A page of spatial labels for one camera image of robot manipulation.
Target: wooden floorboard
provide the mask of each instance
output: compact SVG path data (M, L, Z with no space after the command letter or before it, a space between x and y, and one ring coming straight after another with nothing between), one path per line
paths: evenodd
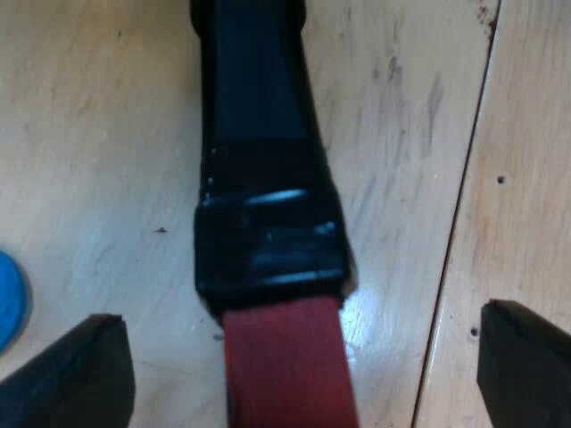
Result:
M134 427L226 418L221 331L194 293L201 82L187 3L0 4L0 249L34 300L0 375L88 314L121 313ZM342 321L361 425L408 427L495 2L308 9L310 78L359 267Z
M571 330L571 4L503 1L417 427L484 428L480 308L517 300Z

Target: blue object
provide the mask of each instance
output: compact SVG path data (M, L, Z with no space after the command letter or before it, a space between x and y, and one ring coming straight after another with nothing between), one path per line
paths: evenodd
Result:
M28 310L28 292L16 264L0 251L0 352L20 331Z

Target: red fabric band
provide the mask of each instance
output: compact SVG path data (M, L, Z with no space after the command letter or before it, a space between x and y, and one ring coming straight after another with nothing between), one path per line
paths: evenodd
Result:
M338 300L228 311L222 320L230 428L358 428Z

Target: black plastic piece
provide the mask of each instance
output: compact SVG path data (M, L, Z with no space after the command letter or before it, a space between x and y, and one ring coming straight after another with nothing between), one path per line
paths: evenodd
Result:
M91 316L0 383L0 427L127 428L134 401L125 323Z
M571 336L514 301L482 308L478 384L495 428L571 426Z
M311 99L300 0L199 0L203 158L196 289L211 312L342 298L350 251Z

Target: wooden floor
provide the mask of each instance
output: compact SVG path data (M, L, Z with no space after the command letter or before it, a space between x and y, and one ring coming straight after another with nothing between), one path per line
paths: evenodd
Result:
M136 428L226 425L223 332L194 293L201 81L187 3L0 1L0 250L33 292L0 377L90 313L123 314ZM359 267L341 317L361 426L489 427L482 304L516 299L571 330L571 4L308 7Z

